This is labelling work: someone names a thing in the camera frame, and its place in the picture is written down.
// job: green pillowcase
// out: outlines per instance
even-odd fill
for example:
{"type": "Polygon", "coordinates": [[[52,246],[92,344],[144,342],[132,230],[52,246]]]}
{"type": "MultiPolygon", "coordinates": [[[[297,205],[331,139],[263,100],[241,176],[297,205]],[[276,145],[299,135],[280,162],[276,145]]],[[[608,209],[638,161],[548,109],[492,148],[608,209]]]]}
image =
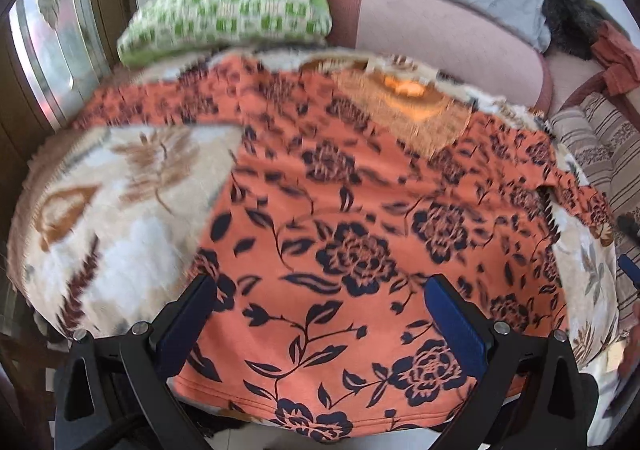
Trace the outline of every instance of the green pillowcase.
{"type": "Polygon", "coordinates": [[[206,46],[323,43],[330,31],[326,0],[151,0],[118,40],[118,54],[126,66],[143,66],[206,46]]]}

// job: black cable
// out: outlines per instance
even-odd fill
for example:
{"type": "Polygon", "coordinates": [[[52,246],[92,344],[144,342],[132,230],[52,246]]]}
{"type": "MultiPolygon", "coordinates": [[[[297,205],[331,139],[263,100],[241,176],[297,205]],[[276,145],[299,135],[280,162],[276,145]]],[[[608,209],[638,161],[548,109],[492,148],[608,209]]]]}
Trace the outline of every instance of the black cable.
{"type": "Polygon", "coordinates": [[[124,436],[144,426],[146,426],[144,414],[121,417],[76,450],[111,450],[124,436]]]}

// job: silver bolt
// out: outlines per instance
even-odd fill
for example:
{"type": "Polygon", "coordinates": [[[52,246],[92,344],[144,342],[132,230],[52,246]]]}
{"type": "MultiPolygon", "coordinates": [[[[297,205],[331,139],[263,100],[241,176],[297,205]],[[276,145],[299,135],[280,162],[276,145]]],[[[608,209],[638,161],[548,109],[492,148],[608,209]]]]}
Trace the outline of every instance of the silver bolt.
{"type": "Polygon", "coordinates": [[[494,331],[499,335],[508,335],[511,332],[511,328],[507,322],[496,322],[494,324],[494,331]]]}
{"type": "Polygon", "coordinates": [[[554,331],[554,338],[559,342],[565,342],[569,339],[566,333],[564,331],[561,331],[560,329],[556,329],[554,331]]]}
{"type": "Polygon", "coordinates": [[[131,328],[131,332],[135,335],[143,335],[149,331],[149,323],[148,322],[136,322],[133,324],[131,328]]]}
{"type": "Polygon", "coordinates": [[[76,342],[81,342],[85,336],[86,336],[86,329],[79,328],[78,330],[74,331],[74,340],[76,342]]]}

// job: green checkered pillow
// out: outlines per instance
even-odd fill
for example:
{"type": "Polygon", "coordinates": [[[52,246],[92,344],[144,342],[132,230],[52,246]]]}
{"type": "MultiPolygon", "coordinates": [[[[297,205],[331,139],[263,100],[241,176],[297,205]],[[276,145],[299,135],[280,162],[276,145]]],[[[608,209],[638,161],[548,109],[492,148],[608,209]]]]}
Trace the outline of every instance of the green checkered pillow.
{"type": "Polygon", "coordinates": [[[326,0],[152,0],[118,40],[120,60],[143,66],[204,46],[318,42],[331,31],[326,0]]]}

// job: blue gripper pad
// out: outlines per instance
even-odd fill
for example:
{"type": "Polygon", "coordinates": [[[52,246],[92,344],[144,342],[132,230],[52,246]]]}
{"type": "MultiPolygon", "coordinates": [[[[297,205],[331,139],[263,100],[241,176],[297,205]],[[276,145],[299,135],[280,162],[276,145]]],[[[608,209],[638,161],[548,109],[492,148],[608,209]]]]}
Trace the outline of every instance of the blue gripper pad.
{"type": "Polygon", "coordinates": [[[462,370],[478,380],[482,378],[487,368],[484,342],[436,278],[427,280],[424,301],[462,370]]]}
{"type": "Polygon", "coordinates": [[[626,273],[626,276],[631,279],[636,289],[640,289],[640,268],[626,255],[620,255],[618,265],[620,269],[626,273]]]}
{"type": "Polygon", "coordinates": [[[218,292],[213,278],[202,281],[156,347],[155,369],[166,380],[180,372],[207,321],[218,292]]]}

